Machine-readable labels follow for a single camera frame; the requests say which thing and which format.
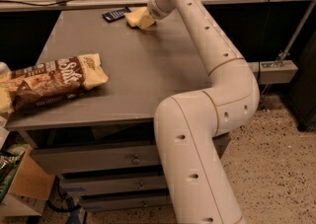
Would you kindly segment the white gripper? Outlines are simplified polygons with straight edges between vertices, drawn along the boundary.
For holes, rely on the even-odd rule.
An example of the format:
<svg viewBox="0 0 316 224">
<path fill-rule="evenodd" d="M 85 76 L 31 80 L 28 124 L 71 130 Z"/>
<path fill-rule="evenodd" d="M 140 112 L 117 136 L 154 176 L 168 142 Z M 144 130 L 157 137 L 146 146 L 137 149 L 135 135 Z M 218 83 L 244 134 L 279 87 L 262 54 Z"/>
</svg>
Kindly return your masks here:
<svg viewBox="0 0 316 224">
<path fill-rule="evenodd" d="M 147 8 L 139 8 L 137 26 L 143 30 L 154 25 L 154 19 L 162 20 L 175 10 L 175 6 L 170 0 L 149 0 Z"/>
</svg>

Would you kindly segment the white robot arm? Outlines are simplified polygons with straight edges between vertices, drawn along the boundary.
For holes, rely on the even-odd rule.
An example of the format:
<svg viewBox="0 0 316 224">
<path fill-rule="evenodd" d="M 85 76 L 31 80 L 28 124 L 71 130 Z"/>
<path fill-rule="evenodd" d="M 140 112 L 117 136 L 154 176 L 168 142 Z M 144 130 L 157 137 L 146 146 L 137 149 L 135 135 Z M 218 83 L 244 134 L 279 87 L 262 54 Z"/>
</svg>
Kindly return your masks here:
<svg viewBox="0 0 316 224">
<path fill-rule="evenodd" d="M 165 179 L 179 224 L 247 224 L 213 138 L 244 124 L 260 93 L 251 67 L 200 0 L 150 0 L 149 17 L 178 11 L 210 86 L 173 95 L 154 114 Z"/>
</svg>

